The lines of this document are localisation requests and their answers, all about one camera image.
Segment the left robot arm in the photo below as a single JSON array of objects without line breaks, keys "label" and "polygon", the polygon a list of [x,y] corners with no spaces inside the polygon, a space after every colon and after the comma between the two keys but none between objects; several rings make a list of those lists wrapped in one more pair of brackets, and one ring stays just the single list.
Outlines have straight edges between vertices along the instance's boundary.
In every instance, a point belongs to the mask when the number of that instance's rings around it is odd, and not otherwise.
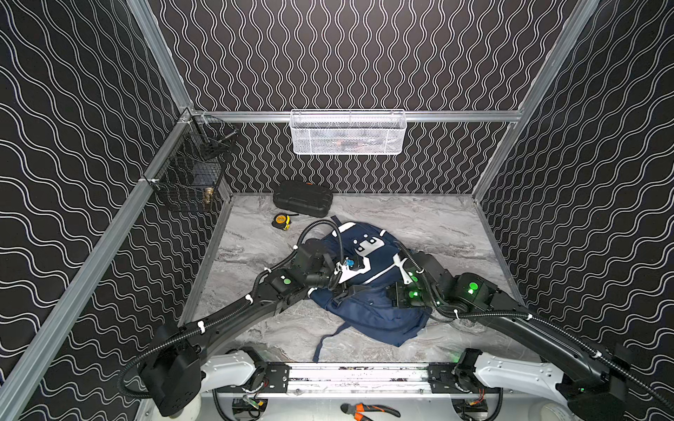
[{"label": "left robot arm", "polygon": [[150,399],[163,416],[180,412],[202,392],[204,366],[217,347],[318,289],[335,289],[347,260],[335,219],[312,222],[291,254],[259,273],[243,298],[182,327],[157,329],[151,344],[117,375],[119,394]]}]

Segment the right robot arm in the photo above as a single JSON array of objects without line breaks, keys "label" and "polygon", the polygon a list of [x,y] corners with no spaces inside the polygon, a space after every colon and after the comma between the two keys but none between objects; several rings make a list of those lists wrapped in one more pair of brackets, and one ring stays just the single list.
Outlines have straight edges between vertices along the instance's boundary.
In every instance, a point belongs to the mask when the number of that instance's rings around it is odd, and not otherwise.
[{"label": "right robot arm", "polygon": [[430,310],[442,323],[479,322],[521,343],[542,358],[551,375],[534,374],[520,361],[492,363],[476,349],[464,351],[453,377],[461,389],[517,389],[565,405],[583,420],[617,420],[626,412],[630,386],[646,392],[667,410],[673,403],[630,372],[625,350],[602,351],[573,333],[530,312],[495,283],[473,273],[451,275],[424,252],[404,245],[403,273],[408,300]]}]

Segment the navy blue backpack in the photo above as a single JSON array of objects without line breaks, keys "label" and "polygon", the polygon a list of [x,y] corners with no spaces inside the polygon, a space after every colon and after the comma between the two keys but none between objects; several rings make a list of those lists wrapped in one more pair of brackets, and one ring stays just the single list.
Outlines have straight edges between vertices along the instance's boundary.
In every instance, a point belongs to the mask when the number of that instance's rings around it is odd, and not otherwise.
[{"label": "navy blue backpack", "polygon": [[331,254],[355,255],[370,260],[369,272],[342,284],[334,292],[314,289],[309,298],[323,310],[342,319],[337,334],[353,328],[365,336],[395,347],[417,336],[430,319],[430,310],[423,307],[396,308],[386,296],[386,289],[402,282],[400,271],[393,265],[393,256],[401,253],[401,241],[383,228],[364,222],[342,222],[332,217],[339,231],[328,233],[322,242]]}]

